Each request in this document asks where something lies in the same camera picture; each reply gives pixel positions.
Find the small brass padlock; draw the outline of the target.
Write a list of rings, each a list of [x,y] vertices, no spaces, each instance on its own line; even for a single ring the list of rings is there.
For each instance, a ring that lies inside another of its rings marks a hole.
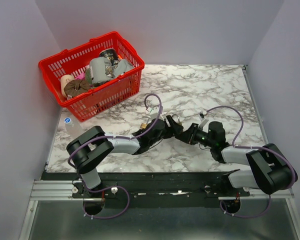
[[[149,127],[150,127],[150,123],[142,123],[141,125],[140,125],[140,129],[141,130],[145,130],[145,129],[148,129]]]

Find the large brass padlock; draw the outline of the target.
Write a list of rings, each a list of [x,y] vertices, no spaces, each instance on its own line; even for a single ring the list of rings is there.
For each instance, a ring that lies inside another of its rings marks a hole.
[[[181,120],[180,120],[180,117],[177,115],[177,114],[173,114],[172,116],[171,116],[173,119],[176,119],[176,121],[177,121],[177,123],[179,124],[179,125],[182,125],[182,122],[181,122]]]

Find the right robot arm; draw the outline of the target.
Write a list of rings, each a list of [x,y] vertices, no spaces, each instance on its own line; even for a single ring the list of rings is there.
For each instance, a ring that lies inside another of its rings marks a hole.
[[[249,166],[249,170],[234,170],[220,183],[220,191],[231,196],[238,188],[259,189],[267,195],[285,190],[296,182],[298,175],[273,143],[262,147],[235,147],[226,141],[223,124],[212,121],[208,131],[192,123],[187,130],[180,126],[175,138],[189,145],[201,144],[210,149],[212,158],[222,164]]]

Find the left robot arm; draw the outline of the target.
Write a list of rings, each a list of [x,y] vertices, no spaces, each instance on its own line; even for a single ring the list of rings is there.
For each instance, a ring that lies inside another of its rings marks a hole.
[[[83,179],[83,191],[91,198],[101,191],[101,179],[97,166],[109,154],[140,155],[162,139],[172,138],[183,132],[183,126],[172,116],[152,119],[145,128],[130,136],[106,133],[100,126],[94,126],[75,138],[67,146],[74,168]]]

